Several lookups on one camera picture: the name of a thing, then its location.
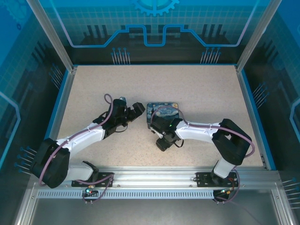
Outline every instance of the black cable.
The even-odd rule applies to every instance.
[[[183,144],[184,144],[184,140],[182,139],[181,146],[179,146],[179,145],[176,144],[176,143],[174,143],[174,144],[175,144],[175,146],[176,146],[177,148],[181,148],[181,147],[183,146]]]
[[[124,132],[125,130],[122,130],[122,131],[116,131],[116,133],[122,133],[122,132]]]
[[[106,114],[108,111],[106,111],[106,112],[104,112],[104,113],[102,113],[99,117],[101,117],[101,116],[103,116],[104,114]]]

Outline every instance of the gear graphic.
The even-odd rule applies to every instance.
[[[135,9],[139,9],[141,13],[156,16],[169,13],[169,9],[174,9],[174,5],[178,4],[179,0],[132,0],[132,3],[135,5]]]
[[[26,17],[26,0],[0,0],[0,6],[5,6],[9,14],[18,23],[20,23]]]

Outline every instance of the blue frame edge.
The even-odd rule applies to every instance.
[[[254,116],[255,116],[255,119],[256,119],[257,124],[258,124],[258,129],[259,129],[261,137],[262,137],[262,142],[263,142],[264,148],[266,150],[267,160],[269,161],[270,169],[271,170],[276,170],[276,166],[275,166],[273,156],[272,156],[272,153],[271,153],[268,141],[267,141],[267,137],[266,137],[266,134],[263,130],[263,125],[262,125],[261,119],[259,117],[258,110],[255,106],[254,98],[253,98],[253,95],[252,95],[252,92],[251,92],[251,89],[250,89],[250,86],[249,86],[249,82],[248,82],[248,79],[246,77],[246,73],[245,73],[244,69],[242,69],[241,73],[242,73],[242,78],[245,82],[245,86],[246,86],[246,89],[247,89],[247,94],[249,95],[249,98],[250,98],[250,102],[251,102],[251,106],[253,108]]]
[[[57,95],[57,98],[56,98],[56,101],[55,101],[55,105],[54,105],[54,108],[53,108],[53,111],[52,111],[52,115],[51,115],[51,118],[50,118],[50,121],[49,121],[49,125],[48,125],[48,128],[47,128],[46,134],[45,134],[45,139],[50,136],[50,132],[51,132],[52,127],[53,127],[54,119],[55,119],[56,114],[57,114],[58,106],[60,104],[60,99],[61,99],[63,90],[64,90],[65,85],[66,85],[68,73],[69,73],[69,71],[66,70],[64,78],[62,79],[61,86],[60,86],[60,91],[58,92],[58,95]]]

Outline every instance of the glass panel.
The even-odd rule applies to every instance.
[[[282,1],[244,68],[283,181],[300,179],[299,8],[299,1]]]
[[[269,0],[42,0],[75,64],[236,63]]]
[[[66,69],[26,1],[0,6],[0,218],[13,224],[35,153],[26,147],[43,141]]]

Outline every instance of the enclosure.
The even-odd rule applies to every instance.
[[[299,7],[0,0],[1,224],[298,224]],[[218,188],[194,181],[213,170],[216,147],[186,140],[160,151],[148,110],[71,158],[114,173],[99,202],[85,205],[71,181],[39,186],[29,168],[43,140],[86,128],[108,110],[106,93],[128,106],[171,102],[191,122],[234,121],[255,152],[237,167],[233,204],[216,204]]]

